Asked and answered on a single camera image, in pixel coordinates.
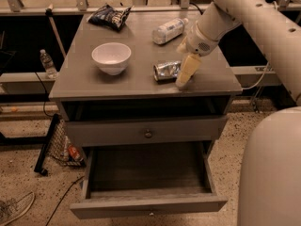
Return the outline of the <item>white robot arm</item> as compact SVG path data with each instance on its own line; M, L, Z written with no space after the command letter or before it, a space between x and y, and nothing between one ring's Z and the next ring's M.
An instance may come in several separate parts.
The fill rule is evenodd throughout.
M241 24L296 103L301 28L265 0L213 0L178 47L184 87L220 39ZM242 160L237 226L301 226L301 106L279 110L251 133Z

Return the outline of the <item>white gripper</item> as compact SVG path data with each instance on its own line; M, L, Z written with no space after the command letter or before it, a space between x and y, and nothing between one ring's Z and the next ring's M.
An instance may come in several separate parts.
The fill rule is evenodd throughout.
M191 26L190 30L187 32L186 38L184 38L177 47L177 52L179 54L186 54L187 51L193 53L186 55L182 60L180 72L176 79L176 86L178 88L183 88L198 70L201 64L200 57L209 55L217 45L217 40L207 38L200 31L198 23L194 23Z

